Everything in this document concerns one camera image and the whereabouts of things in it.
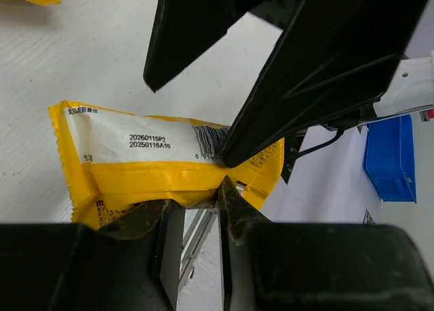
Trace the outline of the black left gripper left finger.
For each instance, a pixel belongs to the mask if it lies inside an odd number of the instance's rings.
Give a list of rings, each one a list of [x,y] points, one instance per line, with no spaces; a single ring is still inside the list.
[[[184,213],[157,200],[97,230],[2,224],[1,309],[175,310]]]

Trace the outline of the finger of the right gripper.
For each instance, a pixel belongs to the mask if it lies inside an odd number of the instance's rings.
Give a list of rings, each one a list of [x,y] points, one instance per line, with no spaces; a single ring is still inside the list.
[[[158,0],[143,79],[160,90],[246,13],[283,29],[298,0]]]
[[[236,167],[324,123],[350,128],[386,92],[428,0],[299,0],[222,147]]]

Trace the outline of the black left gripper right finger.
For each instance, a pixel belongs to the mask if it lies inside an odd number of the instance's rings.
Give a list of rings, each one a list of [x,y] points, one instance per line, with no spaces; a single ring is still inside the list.
[[[218,188],[225,310],[432,310],[420,252],[390,225],[275,223]]]

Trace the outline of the large yellow snack packet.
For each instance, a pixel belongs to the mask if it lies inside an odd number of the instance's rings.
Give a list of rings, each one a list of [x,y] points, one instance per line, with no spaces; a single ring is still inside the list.
[[[137,205],[171,199],[186,208],[209,204],[223,179],[261,208],[281,176],[284,141],[237,167],[221,161],[225,125],[140,116],[83,102],[50,106],[71,220],[101,228]]]

